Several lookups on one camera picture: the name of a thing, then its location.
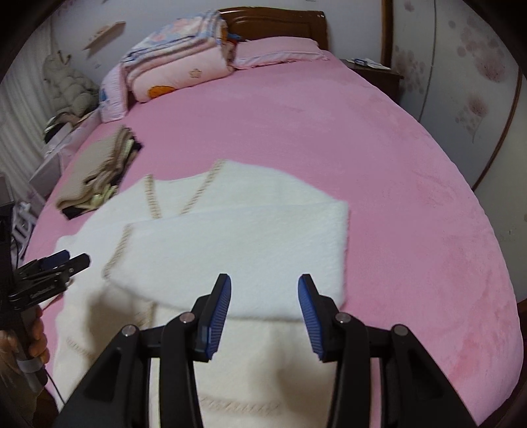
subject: floral blanket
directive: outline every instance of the floral blanket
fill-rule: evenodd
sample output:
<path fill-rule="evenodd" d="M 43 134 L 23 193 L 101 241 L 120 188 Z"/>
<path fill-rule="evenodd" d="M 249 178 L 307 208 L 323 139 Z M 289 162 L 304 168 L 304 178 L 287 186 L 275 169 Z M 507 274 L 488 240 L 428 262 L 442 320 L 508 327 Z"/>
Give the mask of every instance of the floral blanket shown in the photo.
<path fill-rule="evenodd" d="M 218 11 L 180 18 L 131 48 L 121 60 L 123 67 L 128 72 L 152 58 L 177 52 L 184 53 L 198 45 L 206 44 L 210 39 L 217 37 L 218 26 L 223 22 Z"/>

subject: wall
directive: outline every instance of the wall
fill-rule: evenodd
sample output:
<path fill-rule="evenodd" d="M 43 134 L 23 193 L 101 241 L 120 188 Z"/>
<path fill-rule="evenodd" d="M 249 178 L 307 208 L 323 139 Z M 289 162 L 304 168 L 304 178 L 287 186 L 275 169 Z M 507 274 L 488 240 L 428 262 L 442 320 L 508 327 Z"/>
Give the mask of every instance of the wall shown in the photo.
<path fill-rule="evenodd" d="M 401 106 L 474 186 L 511 112 L 514 58 L 462 0 L 395 0 L 393 55 L 405 76 Z"/>
<path fill-rule="evenodd" d="M 380 0 L 66 0 L 53 15 L 54 36 L 72 54 L 72 66 L 100 83 L 130 47 L 176 17 L 240 5 L 324 11 L 335 55 L 380 60 Z M 97 52 L 82 50 L 99 28 L 115 21 L 126 21 L 121 35 Z"/>
<path fill-rule="evenodd" d="M 527 298 L 527 80 L 511 127 L 476 196 L 494 227 L 516 299 Z"/>

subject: folded clothing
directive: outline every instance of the folded clothing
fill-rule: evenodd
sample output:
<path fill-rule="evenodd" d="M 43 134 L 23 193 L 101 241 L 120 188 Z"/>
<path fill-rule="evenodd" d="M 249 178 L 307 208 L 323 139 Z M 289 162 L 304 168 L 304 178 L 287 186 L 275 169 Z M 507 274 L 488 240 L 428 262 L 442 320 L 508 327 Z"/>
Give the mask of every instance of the folded clothing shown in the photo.
<path fill-rule="evenodd" d="M 224 272 L 233 284 L 229 316 L 301 320 L 302 274 L 310 273 L 337 306 L 343 303 L 347 228 L 342 201 L 137 222 L 127 226 L 104 276 L 139 297 L 187 308 Z"/>
<path fill-rule="evenodd" d="M 139 75 L 131 89 L 135 99 L 147 102 L 184 87 L 228 76 L 233 44 L 214 45 L 204 51 L 160 65 Z"/>
<path fill-rule="evenodd" d="M 207 11 L 187 18 L 180 18 L 150 34 L 132 47 L 121 60 L 126 74 L 144 61 L 164 55 L 180 53 L 198 45 L 211 42 L 220 44 L 217 39 L 218 27 L 222 27 L 223 39 L 227 38 L 227 25 L 218 11 Z"/>
<path fill-rule="evenodd" d="M 108 185 L 120 175 L 135 144 L 131 129 L 119 127 L 111 137 L 90 145 L 77 158 L 68 180 L 60 189 L 56 207 L 87 203 L 108 191 Z"/>
<path fill-rule="evenodd" d="M 127 153 L 123 170 L 104 187 L 101 193 L 97 193 L 92 196 L 88 202 L 64 208 L 62 210 L 62 214 L 71 220 L 72 218 L 78 217 L 85 212 L 90 212 L 97 209 L 106 203 L 110 198 L 115 196 L 118 192 L 119 185 L 126 174 L 126 171 L 142 148 L 143 145 L 138 143 L 135 138 L 129 139 L 126 143 L 126 146 L 123 148 L 124 153 Z"/>

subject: cable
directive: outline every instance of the cable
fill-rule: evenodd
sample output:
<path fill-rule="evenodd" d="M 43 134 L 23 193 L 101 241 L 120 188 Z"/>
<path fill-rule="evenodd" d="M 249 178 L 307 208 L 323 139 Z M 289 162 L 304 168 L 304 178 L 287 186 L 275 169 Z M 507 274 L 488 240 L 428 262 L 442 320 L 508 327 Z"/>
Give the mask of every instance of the cable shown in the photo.
<path fill-rule="evenodd" d="M 44 371 L 46 372 L 47 374 L 47 377 L 50 379 L 51 383 L 53 384 L 53 386 L 55 387 L 55 391 L 57 391 L 57 395 L 58 397 L 61 399 L 62 401 L 62 405 L 66 405 L 66 403 L 64 402 L 64 399 L 62 398 L 62 395 L 60 394 L 60 392 L 58 391 L 58 388 L 57 388 L 57 384 L 55 383 L 55 381 L 53 380 L 53 378 L 50 376 L 50 374 L 47 372 L 47 369 L 46 367 L 44 367 Z"/>

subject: white curtain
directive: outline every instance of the white curtain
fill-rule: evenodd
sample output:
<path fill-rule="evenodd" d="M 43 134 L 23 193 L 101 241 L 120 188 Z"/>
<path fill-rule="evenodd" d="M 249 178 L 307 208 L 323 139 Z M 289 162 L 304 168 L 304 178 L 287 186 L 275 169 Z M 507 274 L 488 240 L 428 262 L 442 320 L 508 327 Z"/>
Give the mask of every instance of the white curtain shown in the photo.
<path fill-rule="evenodd" d="M 44 89 L 42 64 L 54 50 L 51 19 L 27 40 L 0 83 L 0 171 L 18 200 L 31 201 L 29 178 L 41 164 L 42 132 L 54 111 Z"/>

